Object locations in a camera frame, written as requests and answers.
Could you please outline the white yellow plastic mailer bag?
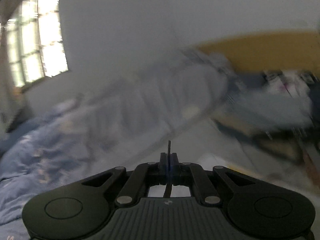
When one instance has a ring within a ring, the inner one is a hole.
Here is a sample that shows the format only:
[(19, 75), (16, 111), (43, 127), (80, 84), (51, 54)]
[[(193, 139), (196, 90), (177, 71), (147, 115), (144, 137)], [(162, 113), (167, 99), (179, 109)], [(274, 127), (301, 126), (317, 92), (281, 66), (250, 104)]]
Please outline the white yellow plastic mailer bag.
[[(255, 170), (242, 167), (225, 159), (222, 159), (213, 154), (206, 153), (200, 156), (198, 159), (193, 160), (193, 163), (199, 164), (203, 167), (204, 170), (212, 170), (214, 166), (224, 166), (235, 170), (237, 172), (243, 173), (245, 175), (261, 178)], [(165, 191), (164, 185), (152, 186), (149, 189), (148, 197), (163, 197)], [(191, 193), (188, 187), (186, 186), (173, 186), (171, 190), (171, 197), (190, 197)]]

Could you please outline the folded light blue jeans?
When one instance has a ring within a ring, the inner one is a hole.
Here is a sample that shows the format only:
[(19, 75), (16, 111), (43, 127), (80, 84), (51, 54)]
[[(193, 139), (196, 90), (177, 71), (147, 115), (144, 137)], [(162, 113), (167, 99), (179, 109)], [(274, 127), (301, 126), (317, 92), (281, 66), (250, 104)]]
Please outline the folded light blue jeans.
[(229, 93), (226, 112), (262, 130), (312, 125), (312, 102), (309, 96), (292, 98), (271, 94), (264, 91), (263, 87), (243, 87)]

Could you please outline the wooden bed frame board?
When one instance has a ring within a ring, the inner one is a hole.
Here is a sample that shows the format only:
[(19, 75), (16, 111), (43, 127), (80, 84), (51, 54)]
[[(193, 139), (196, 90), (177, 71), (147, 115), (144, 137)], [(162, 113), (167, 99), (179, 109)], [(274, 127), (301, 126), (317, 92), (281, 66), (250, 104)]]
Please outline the wooden bed frame board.
[(221, 53), (235, 70), (308, 70), (319, 76), (319, 33), (314, 30), (267, 31), (197, 45), (203, 53)]

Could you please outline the crumpled blue duvet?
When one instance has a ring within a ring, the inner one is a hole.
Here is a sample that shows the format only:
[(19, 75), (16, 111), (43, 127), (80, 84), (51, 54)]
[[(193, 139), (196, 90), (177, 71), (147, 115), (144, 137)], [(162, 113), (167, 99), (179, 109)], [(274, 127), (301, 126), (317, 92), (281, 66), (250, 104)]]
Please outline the crumpled blue duvet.
[(81, 94), (1, 141), (1, 224), (33, 196), (124, 163), (179, 132), (227, 93), (230, 61), (180, 50), (95, 94)]

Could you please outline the panda print pillow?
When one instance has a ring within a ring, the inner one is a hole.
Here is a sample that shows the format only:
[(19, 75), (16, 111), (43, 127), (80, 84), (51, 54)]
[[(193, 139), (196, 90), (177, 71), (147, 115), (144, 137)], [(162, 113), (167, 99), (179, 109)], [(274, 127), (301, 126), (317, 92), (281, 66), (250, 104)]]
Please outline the panda print pillow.
[(273, 70), (263, 72), (263, 90), (292, 98), (309, 96), (319, 77), (307, 70)]

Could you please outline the window with bars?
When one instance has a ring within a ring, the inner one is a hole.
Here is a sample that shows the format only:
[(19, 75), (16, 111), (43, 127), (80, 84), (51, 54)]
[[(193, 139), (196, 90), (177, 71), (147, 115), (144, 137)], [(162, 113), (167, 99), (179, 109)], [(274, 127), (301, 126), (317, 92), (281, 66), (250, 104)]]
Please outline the window with bars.
[(59, 0), (21, 0), (4, 30), (15, 87), (27, 88), (68, 71)]

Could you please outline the blue printed bed sheet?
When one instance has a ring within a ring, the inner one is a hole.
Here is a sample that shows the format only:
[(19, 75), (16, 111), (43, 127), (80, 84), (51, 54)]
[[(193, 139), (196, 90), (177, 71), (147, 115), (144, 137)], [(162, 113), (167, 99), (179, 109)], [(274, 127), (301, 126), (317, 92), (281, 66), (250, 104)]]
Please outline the blue printed bed sheet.
[[(224, 135), (211, 120), (201, 120), (170, 139), (180, 161), (193, 162), (213, 154), (253, 169), (261, 179), (297, 191), (319, 207), (319, 191), (302, 169)], [(1, 157), (1, 239), (28, 239), (21, 213), (31, 197), (116, 166), (131, 170), (158, 161), (166, 148), (166, 140), (154, 145), (149, 140), (137, 140), (132, 146), (122, 142), (110, 148), (71, 122), (54, 122), (30, 131)]]

